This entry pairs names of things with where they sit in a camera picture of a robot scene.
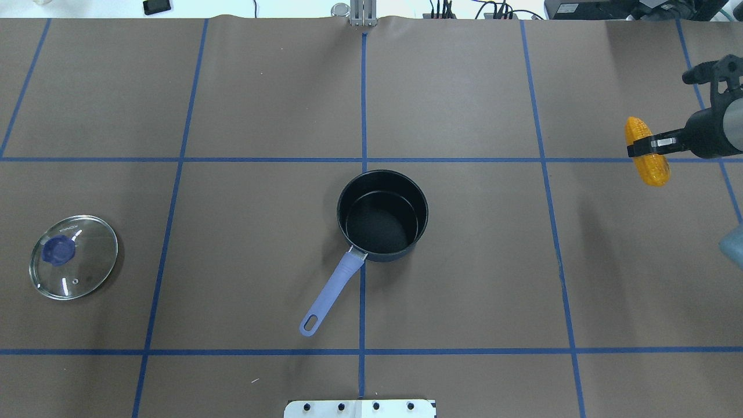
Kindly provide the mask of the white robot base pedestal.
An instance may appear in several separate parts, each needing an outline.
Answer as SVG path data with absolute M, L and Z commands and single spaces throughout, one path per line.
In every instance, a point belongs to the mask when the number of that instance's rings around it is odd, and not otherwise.
M 437 417 L 427 399 L 348 399 L 291 401 L 284 417 Z

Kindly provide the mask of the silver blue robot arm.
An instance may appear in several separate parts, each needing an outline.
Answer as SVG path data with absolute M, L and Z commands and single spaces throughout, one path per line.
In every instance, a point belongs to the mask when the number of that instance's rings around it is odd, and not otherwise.
M 741 154 L 741 99 L 695 112 L 681 129 L 653 134 L 638 117 L 625 124 L 626 151 L 643 182 L 661 187 L 670 178 L 666 154 L 690 151 L 714 159 Z

